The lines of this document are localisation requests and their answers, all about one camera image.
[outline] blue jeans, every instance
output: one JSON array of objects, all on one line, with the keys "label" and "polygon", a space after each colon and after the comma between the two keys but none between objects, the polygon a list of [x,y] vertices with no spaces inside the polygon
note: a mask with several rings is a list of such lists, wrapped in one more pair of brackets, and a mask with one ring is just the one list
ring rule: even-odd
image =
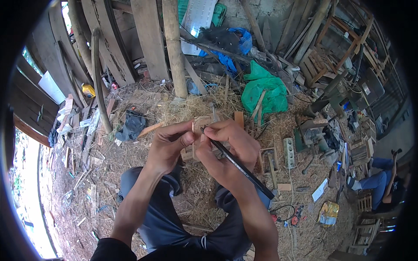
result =
[{"label": "blue jeans", "polygon": [[[141,170],[142,167],[133,167],[121,175],[120,190],[123,197],[126,197],[135,184]],[[170,194],[175,194],[179,189],[178,179],[173,178],[174,175],[164,175],[159,181],[151,196],[144,223],[138,229],[148,252],[163,246],[180,245],[214,251],[228,260],[242,260],[251,246],[251,241],[245,232],[241,210],[234,196],[226,188],[218,185],[215,202],[228,213],[228,216],[204,239],[192,236],[184,230],[170,198]],[[257,193],[268,208],[270,200],[258,189]]]},{"label": "blue jeans", "polygon": [[362,185],[362,189],[372,189],[372,209],[375,210],[380,202],[382,202],[386,186],[392,177],[393,160],[373,158],[372,167],[381,169],[382,171],[360,180],[360,184]]}]

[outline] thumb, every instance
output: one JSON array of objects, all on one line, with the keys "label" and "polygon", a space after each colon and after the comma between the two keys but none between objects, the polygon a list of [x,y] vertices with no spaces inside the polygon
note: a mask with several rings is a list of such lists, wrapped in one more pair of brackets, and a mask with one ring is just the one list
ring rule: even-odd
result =
[{"label": "thumb", "polygon": [[219,169],[222,168],[222,163],[212,152],[212,144],[205,134],[202,134],[200,137],[200,145],[196,150],[196,156],[206,167],[209,173],[215,173],[217,170],[219,171]]},{"label": "thumb", "polygon": [[186,132],[181,135],[176,141],[173,141],[170,145],[171,149],[179,152],[185,147],[191,145],[194,142],[194,135],[192,132]]}]

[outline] sawdust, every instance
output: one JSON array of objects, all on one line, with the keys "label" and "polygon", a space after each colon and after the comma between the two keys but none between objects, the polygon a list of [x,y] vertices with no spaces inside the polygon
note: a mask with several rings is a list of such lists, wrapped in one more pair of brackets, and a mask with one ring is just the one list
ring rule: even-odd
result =
[{"label": "sawdust", "polygon": [[[130,104],[129,98],[136,89],[142,89],[148,92],[163,93],[166,100],[162,99],[157,104],[144,102],[142,104]],[[297,94],[301,99],[307,99],[302,94]],[[191,119],[192,117],[206,115],[211,113],[209,102],[215,103],[216,110],[219,111],[225,119],[233,118],[234,111],[243,111],[240,96],[233,92],[228,95],[227,101],[224,100],[224,88],[219,89],[207,96],[189,96],[188,99],[181,105],[170,105],[173,94],[164,86],[160,86],[150,82],[140,82],[125,86],[118,89],[112,97],[118,100],[117,106],[112,113],[115,117],[112,121],[112,126],[115,131],[122,125],[122,120],[125,117],[125,111],[135,107],[135,111],[142,113],[147,119],[147,126],[153,125],[157,122],[163,122],[164,125],[169,125],[175,122]],[[276,223],[279,234],[278,252],[280,258],[286,260],[288,255],[296,260],[307,260],[306,254],[318,248],[312,253],[312,260],[326,260],[327,256],[336,249],[345,247],[344,238],[349,237],[352,232],[354,220],[357,216],[355,211],[350,207],[346,198],[342,195],[340,199],[340,211],[337,219],[337,224],[332,228],[322,228],[316,223],[316,219],[322,204],[327,201],[335,201],[337,186],[333,189],[327,188],[320,199],[314,203],[314,209],[308,212],[308,204],[313,203],[311,194],[322,183],[325,177],[328,176],[329,168],[325,167],[323,161],[317,160],[316,164],[321,167],[311,167],[306,175],[302,175],[301,171],[311,160],[311,153],[301,153],[297,157],[296,167],[291,169],[284,168],[283,155],[283,138],[293,137],[293,129],[296,126],[295,114],[306,107],[307,103],[295,99],[295,104],[289,106],[289,111],[284,113],[276,113],[266,115],[265,124],[256,127],[255,137],[258,137],[262,148],[273,147],[277,148],[279,171],[277,171],[278,183],[289,183],[292,179],[293,188],[309,186],[307,192],[298,193],[292,191],[283,191],[283,199],[278,201],[277,198],[273,200],[272,209],[278,208],[282,205],[305,205],[305,212],[303,215],[307,216],[305,221],[298,224],[296,228],[297,246],[293,247],[292,254],[292,240],[289,229],[283,226],[283,223]],[[42,196],[44,207],[47,206],[54,217],[57,224],[56,229],[59,237],[59,245],[63,250],[63,254],[68,260],[81,260],[82,258],[89,259],[95,248],[97,241],[91,235],[94,231],[98,238],[104,238],[110,235],[114,222],[114,210],[117,209],[116,202],[117,194],[114,188],[109,187],[104,183],[108,181],[116,184],[120,188],[120,175],[127,169],[135,166],[144,165],[147,160],[148,151],[152,142],[153,133],[150,133],[139,139],[139,142],[126,141],[119,147],[114,142],[114,132],[106,135],[104,134],[103,145],[97,145],[97,137],[93,144],[91,155],[97,158],[104,157],[101,165],[91,165],[91,174],[82,182],[74,194],[74,199],[69,206],[61,208],[62,196],[72,189],[77,177],[83,172],[82,167],[75,172],[76,178],[73,179],[68,174],[68,169],[63,167],[60,161],[65,152],[65,147],[60,151],[55,151],[56,156],[51,166],[51,174],[54,179],[51,182],[52,188],[49,189],[49,194]],[[76,166],[81,157],[81,139],[83,132],[77,131],[70,136],[66,146],[73,149],[76,158]],[[269,189],[273,188],[270,175],[262,175],[257,173],[259,168],[256,167],[255,174],[259,180],[264,182]],[[218,209],[214,204],[215,194],[215,180],[208,174],[201,163],[187,164],[184,166],[184,173],[181,177],[183,193],[173,198],[175,209],[183,222],[194,225],[200,225],[209,229],[216,229],[226,217],[226,213],[222,209]],[[97,213],[97,227],[93,227],[91,217],[91,202],[89,200],[89,189],[91,184],[97,186],[97,207],[103,210]],[[87,219],[77,227],[76,224],[83,218]],[[138,234],[133,236],[132,250],[138,258],[146,254],[143,248],[143,242]]]}]

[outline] sawdust floor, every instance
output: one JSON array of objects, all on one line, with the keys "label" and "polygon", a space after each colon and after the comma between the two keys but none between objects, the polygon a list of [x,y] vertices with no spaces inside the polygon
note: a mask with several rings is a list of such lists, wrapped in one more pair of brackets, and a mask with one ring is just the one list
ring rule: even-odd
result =
[{"label": "sawdust floor", "polygon": [[[128,99],[137,88],[149,92],[162,92],[164,95],[162,95],[162,100],[157,102],[157,104],[146,101],[139,105],[132,105],[128,103]],[[198,116],[199,114],[196,115],[196,113],[199,113],[202,109],[210,111],[208,103],[213,100],[219,103],[218,107],[221,108],[219,111],[223,109],[224,118],[232,118],[234,110],[243,110],[239,97],[234,94],[229,95],[228,102],[219,99],[219,97],[223,96],[222,87],[219,88],[217,93],[212,94],[213,99],[189,97],[187,108],[170,106],[169,103],[173,99],[173,95],[166,91],[164,86],[148,82],[126,86],[119,89],[117,93],[113,93],[112,96],[118,100],[118,105],[113,111],[115,113],[112,121],[114,128],[121,126],[121,120],[125,117],[124,112],[133,106],[135,111],[147,117],[147,126],[161,120],[164,120],[165,124],[170,124],[174,121],[183,120],[182,118],[184,117]],[[298,96],[307,99],[302,94],[298,94]],[[305,193],[283,191],[281,201],[277,198],[274,199],[272,209],[286,204],[304,204],[304,215],[307,216],[306,220],[300,222],[296,227],[296,234],[294,234],[293,228],[285,228],[283,223],[276,223],[279,234],[278,253],[282,260],[289,258],[291,260],[326,260],[334,250],[346,251],[354,237],[352,228],[358,216],[356,205],[350,205],[347,202],[347,193],[344,193],[340,198],[336,225],[331,228],[321,227],[316,223],[318,213],[324,202],[328,200],[335,201],[340,181],[337,180],[335,188],[326,188],[324,194],[314,203],[311,194],[329,175],[329,168],[325,167],[324,162],[317,160],[314,162],[316,166],[311,167],[308,170],[308,174],[302,175],[302,170],[312,157],[310,152],[302,153],[297,155],[297,167],[290,171],[284,168],[283,138],[293,137],[293,129],[296,126],[295,114],[299,110],[304,109],[306,105],[305,102],[295,99],[295,104],[289,105],[287,112],[267,115],[265,120],[270,121],[269,126],[259,138],[262,148],[273,146],[277,148],[280,166],[278,171],[279,183],[292,182],[294,189],[296,187],[310,187]],[[263,127],[255,134],[256,137],[261,133]],[[90,155],[97,158],[104,157],[105,159],[100,165],[90,164],[90,168],[93,171],[75,191],[74,198],[69,205],[65,203],[66,199],[63,196],[74,187],[82,174],[82,169],[78,169],[78,164],[81,157],[83,132],[78,130],[70,135],[69,140],[60,150],[54,148],[51,152],[49,150],[44,150],[43,152],[41,165],[44,167],[41,170],[42,175],[40,177],[41,201],[54,244],[58,246],[58,250],[68,260],[89,260],[91,258],[97,245],[97,240],[92,235],[92,231],[98,238],[110,235],[118,203],[116,202],[117,194],[115,189],[106,185],[105,181],[114,183],[119,188],[120,175],[124,171],[130,167],[145,164],[153,137],[152,134],[149,134],[141,138],[139,142],[127,141],[118,147],[113,141],[114,133],[110,135],[105,135],[104,132],[99,133],[99,130],[96,131],[96,138]],[[105,136],[102,146],[97,145],[98,135]],[[76,160],[75,178],[72,178],[68,173],[71,171],[71,164],[69,164],[69,168],[64,168],[64,164],[61,161],[67,146],[74,151]],[[208,174],[201,163],[187,164],[184,170],[181,177],[183,193],[173,198],[173,203],[180,219],[210,230],[215,229],[226,216],[226,213],[216,208],[213,203],[215,180]],[[262,182],[265,182],[269,189],[273,188],[270,175],[258,174],[257,177]],[[97,208],[102,209],[96,214],[96,219],[92,218],[91,184],[97,185]],[[310,203],[314,206],[311,212],[308,211],[308,204]],[[285,219],[288,215],[288,208],[283,208],[278,215]],[[84,217],[86,217],[86,220],[80,226],[77,226]],[[295,237],[297,245],[292,244]],[[142,240],[138,234],[135,234],[133,236],[132,250],[138,258],[146,254],[146,250],[141,245],[143,245]]]}]

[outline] black plastic bag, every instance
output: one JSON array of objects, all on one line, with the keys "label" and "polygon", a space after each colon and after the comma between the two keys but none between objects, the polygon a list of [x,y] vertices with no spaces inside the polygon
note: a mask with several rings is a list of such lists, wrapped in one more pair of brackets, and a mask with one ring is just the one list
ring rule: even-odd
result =
[{"label": "black plastic bag", "polygon": [[135,140],[145,128],[145,118],[136,111],[126,111],[126,121],[122,128],[116,133],[116,139],[120,141]]}]

